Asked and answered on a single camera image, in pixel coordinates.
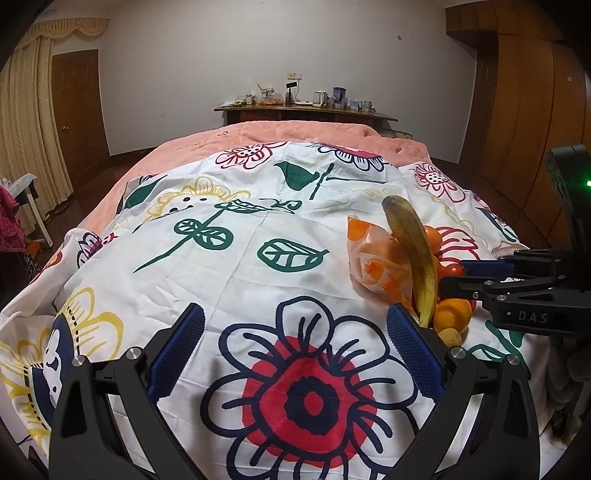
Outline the red tomato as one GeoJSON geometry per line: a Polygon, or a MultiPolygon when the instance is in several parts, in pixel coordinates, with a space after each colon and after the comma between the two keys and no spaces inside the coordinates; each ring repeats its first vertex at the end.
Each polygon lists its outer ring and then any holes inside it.
{"type": "Polygon", "coordinates": [[[439,264],[438,278],[464,276],[464,268],[459,263],[450,263],[448,265],[439,264]]]}

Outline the orange mandarin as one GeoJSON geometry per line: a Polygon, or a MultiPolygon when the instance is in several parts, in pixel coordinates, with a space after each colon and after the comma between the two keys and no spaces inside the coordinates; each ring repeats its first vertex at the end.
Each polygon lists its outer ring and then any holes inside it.
{"type": "Polygon", "coordinates": [[[441,233],[436,228],[429,225],[425,225],[424,230],[432,253],[438,255],[443,245],[443,237],[441,233]]]}
{"type": "Polygon", "coordinates": [[[436,332],[452,328],[463,334],[471,321],[473,309],[466,299],[446,299],[437,306],[433,316],[433,328],[436,332]]]}

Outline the yellow banana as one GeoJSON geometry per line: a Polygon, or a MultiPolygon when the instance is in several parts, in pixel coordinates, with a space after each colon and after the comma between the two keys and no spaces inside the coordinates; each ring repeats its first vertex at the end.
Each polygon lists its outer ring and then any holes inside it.
{"type": "Polygon", "coordinates": [[[404,197],[387,196],[382,207],[394,238],[409,260],[418,322],[427,328],[436,310],[439,280],[423,223],[404,197]]]}

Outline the plastic bag with orange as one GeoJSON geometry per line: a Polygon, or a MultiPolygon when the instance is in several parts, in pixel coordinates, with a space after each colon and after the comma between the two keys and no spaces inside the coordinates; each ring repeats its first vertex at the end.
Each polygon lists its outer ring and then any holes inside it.
{"type": "Polygon", "coordinates": [[[409,259],[383,227],[349,217],[346,229],[349,275],[377,299],[412,310],[413,277],[409,259]]]}

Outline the small yellow-green fruit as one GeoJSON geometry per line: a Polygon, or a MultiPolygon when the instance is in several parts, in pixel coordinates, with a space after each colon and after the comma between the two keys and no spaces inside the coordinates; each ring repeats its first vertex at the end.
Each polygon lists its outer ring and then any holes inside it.
{"type": "Polygon", "coordinates": [[[448,349],[461,347],[463,344],[462,334],[454,328],[445,328],[438,333],[438,336],[448,349]]]}

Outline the wooden wardrobe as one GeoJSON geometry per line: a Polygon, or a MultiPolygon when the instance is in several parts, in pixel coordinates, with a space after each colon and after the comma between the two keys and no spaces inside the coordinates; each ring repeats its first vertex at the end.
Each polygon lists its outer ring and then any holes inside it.
{"type": "Polygon", "coordinates": [[[459,178],[526,245],[569,246],[544,159],[589,145],[589,75],[533,1],[463,1],[447,8],[446,32],[476,53],[459,178]]]}

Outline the floral white duvet cover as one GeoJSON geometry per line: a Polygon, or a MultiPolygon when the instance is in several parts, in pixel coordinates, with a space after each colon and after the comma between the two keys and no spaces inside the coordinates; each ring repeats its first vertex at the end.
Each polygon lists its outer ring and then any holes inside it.
{"type": "Polygon", "coordinates": [[[126,185],[115,217],[76,228],[1,314],[1,417],[49,453],[76,356],[142,347],[191,303],[205,330],[159,409],[211,479],[381,479],[433,404],[386,333],[386,306],[349,275],[349,243],[408,199],[440,260],[519,247],[475,193],[428,162],[273,142],[126,185]]]}

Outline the pink blanket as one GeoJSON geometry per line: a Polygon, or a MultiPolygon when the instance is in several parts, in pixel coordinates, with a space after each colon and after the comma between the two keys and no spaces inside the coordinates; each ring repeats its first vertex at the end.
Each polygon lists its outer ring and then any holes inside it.
{"type": "Polygon", "coordinates": [[[418,161],[429,163],[427,146],[421,142],[388,138],[363,124],[315,121],[249,121],[195,133],[161,144],[133,165],[110,189],[80,226],[100,233],[116,215],[116,207],[133,178],[160,174],[235,147],[273,141],[317,142],[378,154],[401,167],[418,161]]]}

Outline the blue box on sideboard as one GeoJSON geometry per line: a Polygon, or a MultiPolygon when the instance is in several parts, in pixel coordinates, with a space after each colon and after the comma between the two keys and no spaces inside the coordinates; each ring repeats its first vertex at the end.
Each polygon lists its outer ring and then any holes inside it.
{"type": "Polygon", "coordinates": [[[337,109],[343,109],[346,107],[346,88],[332,88],[332,106],[337,109]]]}

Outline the white kettle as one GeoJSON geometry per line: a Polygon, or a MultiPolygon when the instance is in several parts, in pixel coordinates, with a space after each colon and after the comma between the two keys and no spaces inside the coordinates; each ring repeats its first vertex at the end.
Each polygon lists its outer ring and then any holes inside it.
{"type": "Polygon", "coordinates": [[[315,90],[314,95],[312,95],[312,104],[318,108],[327,107],[328,92],[324,90],[315,90]]]}

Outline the white folding stand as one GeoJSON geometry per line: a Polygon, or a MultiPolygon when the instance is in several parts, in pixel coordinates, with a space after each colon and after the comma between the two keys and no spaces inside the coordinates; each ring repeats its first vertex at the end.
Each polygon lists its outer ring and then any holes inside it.
{"type": "Polygon", "coordinates": [[[32,173],[26,173],[14,181],[8,180],[6,177],[2,177],[1,186],[8,191],[8,193],[17,201],[19,205],[29,206],[35,219],[35,223],[43,236],[42,242],[48,247],[52,247],[54,242],[45,226],[44,220],[36,203],[38,198],[38,193],[34,185],[36,180],[37,177],[32,173]]]}

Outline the beige curtain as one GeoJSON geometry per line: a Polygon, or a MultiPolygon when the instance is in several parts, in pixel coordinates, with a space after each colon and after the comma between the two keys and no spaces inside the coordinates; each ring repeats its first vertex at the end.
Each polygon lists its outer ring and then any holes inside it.
{"type": "Polygon", "coordinates": [[[1,69],[1,175],[10,180],[36,176],[41,215],[73,193],[59,146],[51,93],[52,48],[73,34],[94,38],[106,18],[63,18],[33,24],[1,69]]]}

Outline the wooden sideboard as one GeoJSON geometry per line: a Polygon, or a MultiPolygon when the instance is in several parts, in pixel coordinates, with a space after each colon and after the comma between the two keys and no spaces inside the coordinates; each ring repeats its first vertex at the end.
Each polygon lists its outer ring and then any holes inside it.
{"type": "Polygon", "coordinates": [[[397,118],[381,113],[366,113],[315,106],[254,105],[225,106],[213,109],[221,113],[225,125],[249,121],[317,121],[332,123],[362,124],[377,131],[384,130],[389,122],[397,118]]]}

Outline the wooden door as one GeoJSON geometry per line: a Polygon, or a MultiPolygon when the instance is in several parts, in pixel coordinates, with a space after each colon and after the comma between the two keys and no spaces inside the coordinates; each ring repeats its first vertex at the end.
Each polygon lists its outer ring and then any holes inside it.
{"type": "Polygon", "coordinates": [[[75,191],[109,163],[99,89],[98,51],[52,57],[52,100],[62,156],[75,191]]]}

